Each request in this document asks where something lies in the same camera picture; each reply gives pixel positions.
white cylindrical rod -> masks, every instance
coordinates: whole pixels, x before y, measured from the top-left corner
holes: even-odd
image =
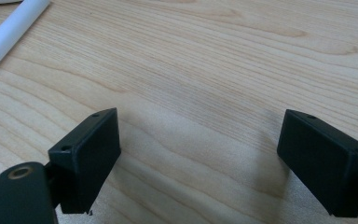
[[[48,6],[49,0],[24,0],[0,25],[0,61]]]

black plastic bracket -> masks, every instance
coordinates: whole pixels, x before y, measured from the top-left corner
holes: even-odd
[[[287,110],[278,155],[330,215],[358,217],[358,141],[312,115]]]
[[[117,110],[95,113],[48,151],[50,162],[26,162],[0,174],[0,223],[57,223],[88,212],[121,153]]]

black mount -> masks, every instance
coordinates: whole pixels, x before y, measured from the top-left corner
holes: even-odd
[[[117,110],[95,113],[48,151],[50,162],[26,162],[0,174],[0,223],[57,223],[88,213],[121,153]]]
[[[278,155],[330,215],[358,217],[358,141],[316,117],[287,110]]]

wood grain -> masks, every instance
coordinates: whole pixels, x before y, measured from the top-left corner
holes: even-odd
[[[276,154],[287,108],[358,139],[358,1],[53,0],[0,63],[0,173],[110,107],[123,154],[61,223],[358,223]]]

light wood surface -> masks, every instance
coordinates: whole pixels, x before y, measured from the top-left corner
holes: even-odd
[[[358,1],[53,0],[0,63],[0,173],[111,107],[123,153],[61,223],[358,223],[276,153],[287,108],[358,139]]]

